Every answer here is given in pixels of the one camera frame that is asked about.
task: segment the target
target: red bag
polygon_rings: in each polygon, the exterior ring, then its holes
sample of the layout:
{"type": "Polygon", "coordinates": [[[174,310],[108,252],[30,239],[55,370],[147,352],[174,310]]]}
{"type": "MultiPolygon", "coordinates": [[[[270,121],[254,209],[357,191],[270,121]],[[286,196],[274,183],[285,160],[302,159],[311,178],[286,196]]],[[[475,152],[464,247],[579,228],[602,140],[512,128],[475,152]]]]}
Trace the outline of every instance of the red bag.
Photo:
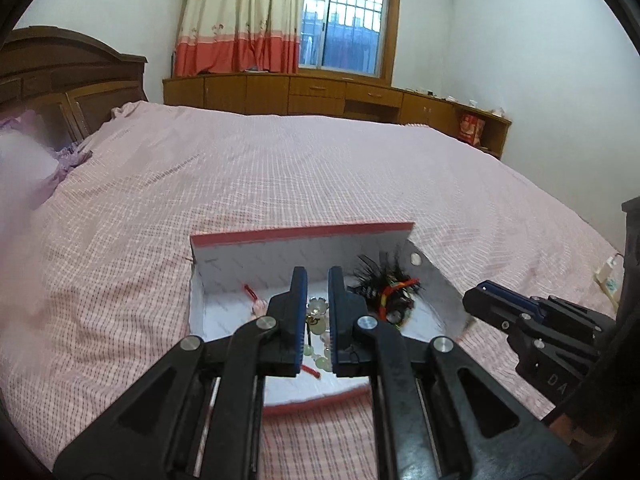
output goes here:
{"type": "Polygon", "coordinates": [[[480,145],[480,137],[484,129],[484,121],[471,114],[463,114],[460,119],[460,132],[458,138],[471,144],[480,145]]]}

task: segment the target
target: cardboard box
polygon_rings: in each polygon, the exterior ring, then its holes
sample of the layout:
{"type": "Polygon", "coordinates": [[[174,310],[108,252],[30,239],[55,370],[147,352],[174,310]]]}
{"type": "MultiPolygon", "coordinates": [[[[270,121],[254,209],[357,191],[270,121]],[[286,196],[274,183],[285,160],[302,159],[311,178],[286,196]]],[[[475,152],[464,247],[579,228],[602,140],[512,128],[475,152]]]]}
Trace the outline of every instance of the cardboard box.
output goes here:
{"type": "MultiPolygon", "coordinates": [[[[346,285],[362,267],[361,254],[374,261],[381,252],[399,255],[401,267],[420,278],[422,289],[402,333],[429,341],[437,335],[458,338],[466,323],[462,297],[428,258],[409,241],[411,223],[350,224],[253,232],[193,235],[190,329],[204,341],[231,335],[251,317],[252,300],[243,290],[248,284],[267,302],[289,290],[295,266],[308,273],[308,297],[328,299],[327,272],[341,266],[346,285]]],[[[317,354],[324,345],[312,336],[317,354]]],[[[311,357],[303,363],[315,367],[311,357]]],[[[361,391],[367,378],[337,378],[321,371],[318,380],[302,372],[295,379],[267,378],[265,407],[295,406],[331,396],[361,391]]]]}

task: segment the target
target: pink checkered bedsheet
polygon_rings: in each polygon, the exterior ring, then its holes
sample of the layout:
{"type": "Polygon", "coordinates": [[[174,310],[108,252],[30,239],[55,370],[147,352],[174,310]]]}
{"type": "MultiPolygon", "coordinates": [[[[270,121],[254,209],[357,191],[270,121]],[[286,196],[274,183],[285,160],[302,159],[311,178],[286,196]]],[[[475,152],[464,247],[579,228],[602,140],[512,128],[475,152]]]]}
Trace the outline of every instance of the pink checkered bedsheet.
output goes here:
{"type": "MultiPolygon", "coordinates": [[[[0,340],[6,406],[48,466],[187,334],[194,233],[415,221],[412,240],[460,292],[491,279],[612,315],[591,279],[612,247],[526,178],[427,127],[138,103],[87,146],[94,158],[30,238],[44,304],[27,325],[50,336],[52,359],[22,367],[0,340]]],[[[550,409],[503,334],[478,322],[460,344],[536,415],[550,409]]],[[[370,417],[367,396],[268,416],[262,478],[373,479],[370,417]]]]}

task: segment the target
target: curtain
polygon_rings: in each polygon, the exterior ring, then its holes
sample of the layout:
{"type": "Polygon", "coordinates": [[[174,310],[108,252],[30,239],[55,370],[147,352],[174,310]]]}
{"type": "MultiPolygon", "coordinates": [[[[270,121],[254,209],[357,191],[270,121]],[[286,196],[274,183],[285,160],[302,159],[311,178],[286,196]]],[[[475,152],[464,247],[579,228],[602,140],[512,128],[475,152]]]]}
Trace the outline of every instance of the curtain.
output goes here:
{"type": "Polygon", "coordinates": [[[297,72],[304,0],[187,0],[174,74],[297,72]]]}

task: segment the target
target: wooden headboard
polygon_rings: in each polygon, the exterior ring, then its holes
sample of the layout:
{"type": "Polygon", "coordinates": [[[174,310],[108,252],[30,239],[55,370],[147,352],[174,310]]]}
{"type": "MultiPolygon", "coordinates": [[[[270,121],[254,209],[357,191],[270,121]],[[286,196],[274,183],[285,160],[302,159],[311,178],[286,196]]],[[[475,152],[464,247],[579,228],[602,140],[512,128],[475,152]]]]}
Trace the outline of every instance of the wooden headboard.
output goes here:
{"type": "Polygon", "coordinates": [[[33,109],[52,148],[81,141],[111,109],[144,100],[146,59],[57,27],[14,30],[0,50],[0,118],[33,109]]]}

